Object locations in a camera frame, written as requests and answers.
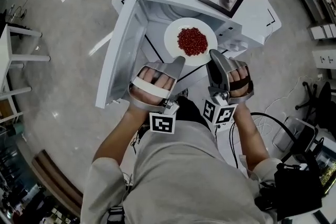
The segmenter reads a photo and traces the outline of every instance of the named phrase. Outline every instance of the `white cabinet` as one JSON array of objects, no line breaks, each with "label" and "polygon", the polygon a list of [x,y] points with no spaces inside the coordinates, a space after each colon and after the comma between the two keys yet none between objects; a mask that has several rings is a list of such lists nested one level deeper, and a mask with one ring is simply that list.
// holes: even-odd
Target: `white cabinet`
[{"label": "white cabinet", "polygon": [[318,25],[309,28],[312,39],[329,39],[336,38],[336,25]]},{"label": "white cabinet", "polygon": [[[164,33],[179,16],[195,16],[208,24],[219,43],[230,36],[247,48],[263,46],[268,36],[267,27],[273,23],[269,22],[268,0],[244,0],[233,18],[198,0],[113,0],[112,5],[119,18],[101,72],[96,99],[96,106],[100,108],[123,97],[140,48],[149,61],[173,62],[164,45]],[[222,53],[235,57],[241,52]],[[184,66],[174,90],[182,91],[206,74],[205,66]]]},{"label": "white cabinet", "polygon": [[317,68],[336,69],[336,45],[321,46],[313,51]]}]

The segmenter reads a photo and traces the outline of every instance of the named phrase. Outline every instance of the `office chair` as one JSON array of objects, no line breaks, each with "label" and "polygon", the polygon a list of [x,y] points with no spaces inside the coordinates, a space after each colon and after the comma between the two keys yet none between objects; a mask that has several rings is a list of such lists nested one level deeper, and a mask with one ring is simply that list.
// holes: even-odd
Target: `office chair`
[{"label": "office chair", "polygon": [[307,88],[309,100],[308,100],[308,102],[306,102],[302,105],[296,105],[295,110],[299,110],[301,108],[305,108],[306,106],[308,106],[308,111],[307,111],[306,117],[304,117],[304,119],[303,119],[303,121],[308,121],[308,118],[309,118],[309,116],[312,112],[312,109],[316,108],[316,106],[318,104],[318,98],[316,97],[317,85],[316,84],[313,85],[313,92],[311,92],[308,83],[306,83],[305,81],[302,83],[302,85]]},{"label": "office chair", "polygon": [[316,97],[317,85],[313,85],[313,92],[311,92],[308,83],[302,84],[307,88],[309,100],[308,102],[295,106],[296,110],[308,106],[306,117],[303,119],[308,122],[311,114],[315,113],[316,117],[311,124],[318,125],[320,128],[327,129],[336,139],[336,124],[334,122],[334,115],[336,113],[336,103],[331,101],[331,87],[330,83],[326,82],[320,92],[319,97]]}]

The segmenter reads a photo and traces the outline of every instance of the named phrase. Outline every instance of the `person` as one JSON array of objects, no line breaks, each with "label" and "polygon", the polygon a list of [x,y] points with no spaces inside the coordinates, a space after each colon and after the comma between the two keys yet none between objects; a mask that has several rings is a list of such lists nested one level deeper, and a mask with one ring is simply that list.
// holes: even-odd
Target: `person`
[{"label": "person", "polygon": [[[171,88],[171,78],[162,74],[153,82],[154,74],[153,69],[144,68],[139,77],[160,88]],[[246,68],[239,68],[229,74],[229,81],[247,75]],[[230,95],[244,96],[247,90],[246,85]],[[131,94],[148,104],[161,102],[136,87]],[[174,134],[147,131],[142,137],[133,187],[127,193],[119,165],[133,135],[148,117],[147,111],[130,105],[93,158],[83,196],[82,224],[120,223],[113,220],[146,224],[276,222],[275,216],[258,209],[254,199],[260,182],[274,181],[281,161],[270,158],[246,104],[238,105],[234,120],[249,178],[225,162],[192,101],[179,97],[178,102]],[[114,219],[120,211],[124,218]]]}]

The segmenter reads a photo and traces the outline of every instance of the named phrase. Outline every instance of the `table leg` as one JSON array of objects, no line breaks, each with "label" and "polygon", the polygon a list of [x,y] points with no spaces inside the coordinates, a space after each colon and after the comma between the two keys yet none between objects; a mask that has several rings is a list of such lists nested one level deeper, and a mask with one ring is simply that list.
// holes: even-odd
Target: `table leg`
[{"label": "table leg", "polygon": [[12,61],[42,61],[49,62],[50,56],[30,55],[30,54],[13,54]]},{"label": "table leg", "polygon": [[19,113],[13,114],[12,116],[9,116],[9,117],[6,117],[4,119],[1,119],[0,123],[3,123],[5,121],[9,121],[9,120],[15,119],[15,118],[17,118],[17,117],[19,117],[21,115],[23,115],[23,112],[19,112]]},{"label": "table leg", "polygon": [[18,28],[14,26],[9,26],[9,31],[13,33],[19,33],[19,34],[24,34],[28,36],[34,36],[34,37],[41,37],[42,33],[38,31],[33,31],[33,30],[28,30],[24,28]]},{"label": "table leg", "polygon": [[3,92],[1,94],[1,99],[4,99],[4,98],[8,98],[12,95],[16,95],[16,94],[20,94],[20,93],[24,93],[24,92],[30,92],[32,89],[31,87],[25,87],[25,88],[22,88],[22,89],[17,89],[17,90],[13,90],[13,91],[9,91],[9,92]]},{"label": "table leg", "polygon": [[9,69],[14,69],[14,68],[23,69],[24,66],[25,65],[23,63],[11,63],[9,66]]}]

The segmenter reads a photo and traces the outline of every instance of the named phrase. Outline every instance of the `gray floor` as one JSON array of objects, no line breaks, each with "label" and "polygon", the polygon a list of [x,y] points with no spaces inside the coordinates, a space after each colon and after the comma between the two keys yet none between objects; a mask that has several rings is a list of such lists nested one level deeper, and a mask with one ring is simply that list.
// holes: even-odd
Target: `gray floor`
[{"label": "gray floor", "polygon": [[[284,120],[286,115],[296,115],[293,107],[306,96],[301,83],[311,79],[303,76],[317,79],[311,53],[315,42],[309,38],[306,27],[310,22],[298,0],[269,1],[282,21],[282,28],[272,34],[264,47],[239,58],[250,63],[255,82],[255,96],[248,101],[252,111],[264,112],[297,85],[289,98],[275,102],[267,110]],[[7,7],[12,4],[25,5],[28,10],[21,24],[43,32],[40,39],[25,37],[19,42],[13,38],[15,50],[51,56],[50,62],[29,62],[23,70],[10,72],[14,88],[33,88],[32,92],[17,96],[25,113],[27,144],[35,153],[44,148],[64,174],[83,190],[95,151],[127,107],[95,107],[107,45],[93,54],[92,49],[113,31],[117,13],[111,0],[7,0]],[[207,85],[205,78],[190,88],[190,98],[200,108]],[[272,155],[279,155],[270,142],[277,128],[270,122],[263,127],[267,147]],[[232,163],[227,141],[227,133],[218,134],[219,149]],[[133,162],[134,152],[130,149],[123,168],[131,171]]]}]

